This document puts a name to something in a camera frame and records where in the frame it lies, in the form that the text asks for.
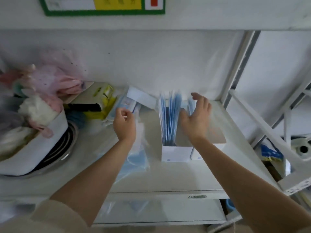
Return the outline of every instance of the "forearm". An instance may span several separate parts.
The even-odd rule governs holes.
[[[103,157],[75,176],[50,199],[60,201],[92,225],[132,147],[118,141]]]
[[[295,232],[311,225],[310,215],[301,206],[206,139],[193,144],[255,232]]]

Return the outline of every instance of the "red label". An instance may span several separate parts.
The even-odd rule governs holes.
[[[151,0],[151,6],[158,6],[158,0]]]

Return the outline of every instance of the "left hand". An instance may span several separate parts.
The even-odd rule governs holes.
[[[135,117],[130,110],[117,108],[113,126],[119,141],[128,141],[131,144],[135,142],[136,123]]]

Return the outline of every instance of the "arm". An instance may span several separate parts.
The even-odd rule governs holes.
[[[296,232],[310,226],[311,216],[300,205],[205,138],[212,106],[207,98],[197,93],[192,96],[197,100],[196,109],[190,117],[181,111],[182,128],[251,229],[254,232]]]
[[[130,111],[118,108],[113,125],[119,141],[50,198],[76,211],[88,226],[95,220],[136,139],[135,118]]]

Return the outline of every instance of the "hand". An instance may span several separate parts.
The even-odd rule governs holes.
[[[113,125],[119,141],[128,141],[134,144],[136,139],[136,123],[132,112],[125,108],[117,108]]]
[[[198,93],[191,93],[193,100],[197,100],[196,108],[191,116],[182,109],[179,114],[184,133],[193,144],[198,138],[205,138],[208,129],[212,105],[209,100]]]

